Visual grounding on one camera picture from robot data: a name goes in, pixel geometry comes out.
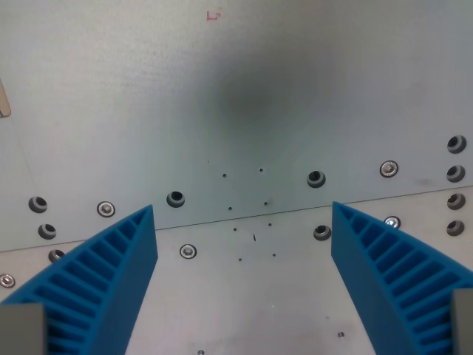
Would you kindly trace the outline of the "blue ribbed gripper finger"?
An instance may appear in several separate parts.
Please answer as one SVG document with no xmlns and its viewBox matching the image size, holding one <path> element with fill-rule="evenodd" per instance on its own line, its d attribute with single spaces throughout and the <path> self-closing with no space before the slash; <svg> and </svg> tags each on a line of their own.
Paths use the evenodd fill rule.
<svg viewBox="0 0 473 355">
<path fill-rule="evenodd" d="M 50 354 L 124 354 L 157 259 L 146 206 L 68 251 L 3 304 L 44 306 Z"/>
<path fill-rule="evenodd" d="M 453 354 L 452 292 L 472 287 L 472 271 L 337 202 L 331 256 L 377 354 Z"/>
</svg>

